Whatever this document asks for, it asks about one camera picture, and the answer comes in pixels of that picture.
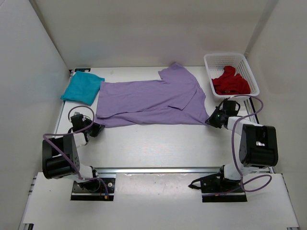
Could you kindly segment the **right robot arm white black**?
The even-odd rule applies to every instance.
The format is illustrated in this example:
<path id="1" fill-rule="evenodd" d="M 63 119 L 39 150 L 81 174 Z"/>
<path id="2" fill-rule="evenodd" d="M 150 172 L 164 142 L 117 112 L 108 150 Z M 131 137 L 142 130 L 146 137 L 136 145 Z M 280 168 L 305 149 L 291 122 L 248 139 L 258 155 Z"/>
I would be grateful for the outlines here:
<path id="1" fill-rule="evenodd" d="M 238 116 L 240 105 L 225 99 L 214 110 L 205 124 L 231 131 L 233 162 L 224 165 L 222 175 L 216 178 L 215 185 L 220 191 L 227 191 L 233 181 L 257 169 L 273 167 L 278 162 L 276 129 L 249 121 Z"/>

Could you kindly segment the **teal t shirt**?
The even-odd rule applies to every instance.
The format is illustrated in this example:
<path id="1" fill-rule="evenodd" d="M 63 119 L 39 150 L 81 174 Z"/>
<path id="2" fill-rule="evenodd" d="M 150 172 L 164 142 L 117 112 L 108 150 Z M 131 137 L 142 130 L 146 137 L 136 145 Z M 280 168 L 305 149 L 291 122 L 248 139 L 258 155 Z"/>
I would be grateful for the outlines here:
<path id="1" fill-rule="evenodd" d="M 104 81 L 104 78 L 97 75 L 77 71 L 72 76 L 61 100 L 92 105 L 100 90 L 101 82 Z"/>

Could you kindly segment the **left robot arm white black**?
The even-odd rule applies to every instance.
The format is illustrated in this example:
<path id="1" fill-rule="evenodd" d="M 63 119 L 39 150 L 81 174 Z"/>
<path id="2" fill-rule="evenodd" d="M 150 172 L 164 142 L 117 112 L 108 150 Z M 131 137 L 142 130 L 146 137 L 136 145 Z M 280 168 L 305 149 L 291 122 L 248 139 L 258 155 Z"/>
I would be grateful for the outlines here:
<path id="1" fill-rule="evenodd" d="M 70 117 L 72 127 L 65 135 L 44 135 L 42 142 L 42 169 L 47 179 L 69 178 L 83 183 L 90 192 L 100 188 L 101 181 L 92 166 L 80 162 L 78 148 L 88 144 L 105 128 L 78 112 Z"/>

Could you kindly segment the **lavender t shirt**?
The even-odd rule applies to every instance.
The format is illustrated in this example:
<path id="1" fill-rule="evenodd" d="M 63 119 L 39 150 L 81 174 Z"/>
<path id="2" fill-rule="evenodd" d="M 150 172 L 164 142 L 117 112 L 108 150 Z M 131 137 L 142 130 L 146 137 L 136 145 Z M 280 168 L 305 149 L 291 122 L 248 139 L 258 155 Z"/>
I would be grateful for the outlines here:
<path id="1" fill-rule="evenodd" d="M 105 127 L 130 125 L 204 125 L 205 93 L 185 67 L 174 63 L 159 80 L 102 82 L 96 122 Z"/>

